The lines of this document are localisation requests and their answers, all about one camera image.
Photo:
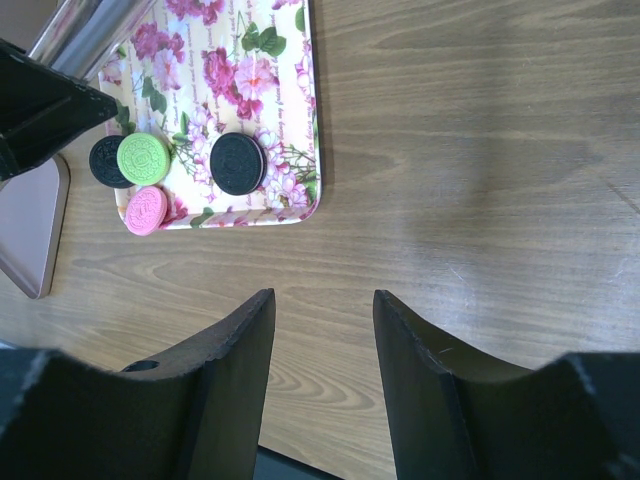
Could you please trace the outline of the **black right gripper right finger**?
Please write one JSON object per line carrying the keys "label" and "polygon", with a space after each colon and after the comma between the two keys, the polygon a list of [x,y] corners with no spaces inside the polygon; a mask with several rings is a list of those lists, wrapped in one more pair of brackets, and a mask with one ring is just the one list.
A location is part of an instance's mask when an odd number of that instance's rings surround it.
{"label": "black right gripper right finger", "polygon": [[376,348],[401,479],[635,479],[639,356],[565,354],[529,370],[373,300]]}

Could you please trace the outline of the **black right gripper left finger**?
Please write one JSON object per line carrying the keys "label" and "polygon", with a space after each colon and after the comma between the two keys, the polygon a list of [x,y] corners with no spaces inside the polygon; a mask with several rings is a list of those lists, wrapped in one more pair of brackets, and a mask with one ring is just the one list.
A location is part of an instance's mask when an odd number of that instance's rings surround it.
{"label": "black right gripper left finger", "polygon": [[5,479],[249,479],[275,332],[271,289],[121,372],[1,353]]}

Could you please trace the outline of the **rose gold tin lid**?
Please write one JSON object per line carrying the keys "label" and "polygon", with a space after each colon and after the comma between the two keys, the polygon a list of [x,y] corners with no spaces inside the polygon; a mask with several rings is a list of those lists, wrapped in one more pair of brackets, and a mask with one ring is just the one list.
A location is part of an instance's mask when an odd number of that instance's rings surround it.
{"label": "rose gold tin lid", "polygon": [[1,271],[30,299],[51,290],[69,186],[56,155],[1,188]]}

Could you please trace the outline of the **metal tongs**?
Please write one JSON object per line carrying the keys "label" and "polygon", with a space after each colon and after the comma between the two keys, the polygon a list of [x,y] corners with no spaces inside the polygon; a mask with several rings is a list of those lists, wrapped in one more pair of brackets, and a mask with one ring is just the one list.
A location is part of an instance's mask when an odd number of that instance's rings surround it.
{"label": "metal tongs", "polygon": [[43,27],[28,57],[90,82],[154,4],[153,0],[65,0]]}

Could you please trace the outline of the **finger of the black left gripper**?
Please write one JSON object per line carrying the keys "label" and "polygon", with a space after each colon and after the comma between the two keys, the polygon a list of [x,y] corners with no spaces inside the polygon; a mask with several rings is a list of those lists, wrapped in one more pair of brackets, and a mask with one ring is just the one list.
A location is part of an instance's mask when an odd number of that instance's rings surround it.
{"label": "finger of the black left gripper", "polygon": [[116,100],[1,42],[1,179],[33,170],[118,113]]}

